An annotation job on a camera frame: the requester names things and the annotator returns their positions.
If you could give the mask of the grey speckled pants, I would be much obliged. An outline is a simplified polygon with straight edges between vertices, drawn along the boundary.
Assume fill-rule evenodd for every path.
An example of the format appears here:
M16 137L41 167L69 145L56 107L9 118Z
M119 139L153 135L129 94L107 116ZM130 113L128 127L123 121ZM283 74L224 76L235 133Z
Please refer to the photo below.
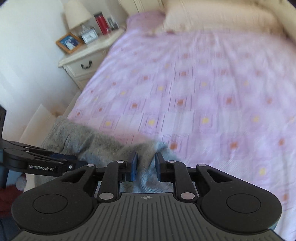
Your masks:
M165 160L178 160L164 142L146 140L124 145L112 136L60 116L55 120L41 147L55 153L76 156L78 160L95 164L98 168L106 167L112 161L127 161L137 152L136 180L122 183L120 190L135 193L173 191L171 183L158 181L154 164L156 152L160 152Z

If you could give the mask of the pink patterned bed sheet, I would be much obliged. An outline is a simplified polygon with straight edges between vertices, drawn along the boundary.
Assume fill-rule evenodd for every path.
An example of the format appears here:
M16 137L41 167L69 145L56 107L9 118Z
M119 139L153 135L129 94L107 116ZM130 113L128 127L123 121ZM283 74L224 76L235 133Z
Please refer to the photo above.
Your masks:
M295 240L295 45L252 32L150 36L158 11L131 16L69 114L124 144L158 140L278 197L276 232Z

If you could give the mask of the cream nightstand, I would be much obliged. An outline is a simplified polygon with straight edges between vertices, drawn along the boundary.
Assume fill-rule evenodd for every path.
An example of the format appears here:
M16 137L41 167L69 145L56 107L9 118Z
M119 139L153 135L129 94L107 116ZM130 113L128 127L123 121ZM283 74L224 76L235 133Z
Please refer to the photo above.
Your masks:
M58 63L59 68L63 68L71 77L76 86L83 90L87 82L92 78L100 64L107 56L111 46L120 38L126 31L125 25L119 29L100 36L97 40L88 45L83 45L74 53L64 56ZM92 61L92 67L86 70L81 68L81 64L88 65Z

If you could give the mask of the small alarm clock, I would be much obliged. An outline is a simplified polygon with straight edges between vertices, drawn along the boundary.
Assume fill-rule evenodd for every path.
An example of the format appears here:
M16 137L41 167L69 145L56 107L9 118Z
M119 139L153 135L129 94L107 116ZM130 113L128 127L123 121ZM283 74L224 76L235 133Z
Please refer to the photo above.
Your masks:
M95 28L90 28L87 31L82 32L80 37L85 44L90 44L91 42L98 39Z

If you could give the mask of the small white charger cube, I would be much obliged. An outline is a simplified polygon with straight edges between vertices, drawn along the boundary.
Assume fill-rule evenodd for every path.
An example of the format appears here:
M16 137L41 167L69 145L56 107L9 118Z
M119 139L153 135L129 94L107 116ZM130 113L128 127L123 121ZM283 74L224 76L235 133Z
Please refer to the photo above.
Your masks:
M109 28L110 28L111 31L114 31L114 30L119 29L119 25L118 25L118 23L115 22L115 21L112 19L112 17L108 17L108 18L107 18L107 22L108 22L108 24L109 24Z

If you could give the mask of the red thermos bottle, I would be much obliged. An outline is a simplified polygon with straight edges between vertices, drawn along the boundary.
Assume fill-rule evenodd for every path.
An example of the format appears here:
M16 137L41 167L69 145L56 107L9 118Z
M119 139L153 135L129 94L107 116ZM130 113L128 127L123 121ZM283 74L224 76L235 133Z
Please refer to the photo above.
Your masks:
M103 13L102 12L96 13L94 15L94 17L95 17L95 20L96 20L102 34L107 35L109 33L110 29L109 29L109 25L108 25L105 17L103 16Z

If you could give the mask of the white table lamp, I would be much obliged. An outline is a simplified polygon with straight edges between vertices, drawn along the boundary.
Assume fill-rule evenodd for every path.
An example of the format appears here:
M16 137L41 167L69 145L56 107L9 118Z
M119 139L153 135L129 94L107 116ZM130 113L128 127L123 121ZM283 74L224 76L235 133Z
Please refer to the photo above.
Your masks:
M69 30L78 30L79 35L88 31L85 24L92 18L92 15L80 1L71 0L65 3L64 14Z

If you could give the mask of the beige pillow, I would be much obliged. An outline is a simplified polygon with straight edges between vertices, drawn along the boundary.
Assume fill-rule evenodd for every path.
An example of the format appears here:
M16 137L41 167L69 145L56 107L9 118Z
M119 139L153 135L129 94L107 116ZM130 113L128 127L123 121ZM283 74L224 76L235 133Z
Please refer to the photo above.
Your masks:
M234 30L282 35L280 21L252 1L165 1L165 19L154 34Z

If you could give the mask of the cream tufted headboard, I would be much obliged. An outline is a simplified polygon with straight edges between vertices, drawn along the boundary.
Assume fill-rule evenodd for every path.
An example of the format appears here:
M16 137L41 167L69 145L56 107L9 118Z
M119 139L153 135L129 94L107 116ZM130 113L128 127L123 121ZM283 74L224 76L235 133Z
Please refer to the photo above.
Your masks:
M165 1L138 1L126 0L118 1L129 16L146 12L163 10ZM284 29L288 36L295 43L295 6L289 1L253 1L263 7L271 10L283 24Z

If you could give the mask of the wooden photo frame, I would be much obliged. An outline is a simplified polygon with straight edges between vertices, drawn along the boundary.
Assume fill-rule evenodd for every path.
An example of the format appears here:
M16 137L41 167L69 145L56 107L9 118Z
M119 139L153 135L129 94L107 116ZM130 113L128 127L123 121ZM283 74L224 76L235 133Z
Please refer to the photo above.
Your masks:
M67 54L72 54L83 44L84 42L71 32L56 41L56 45Z

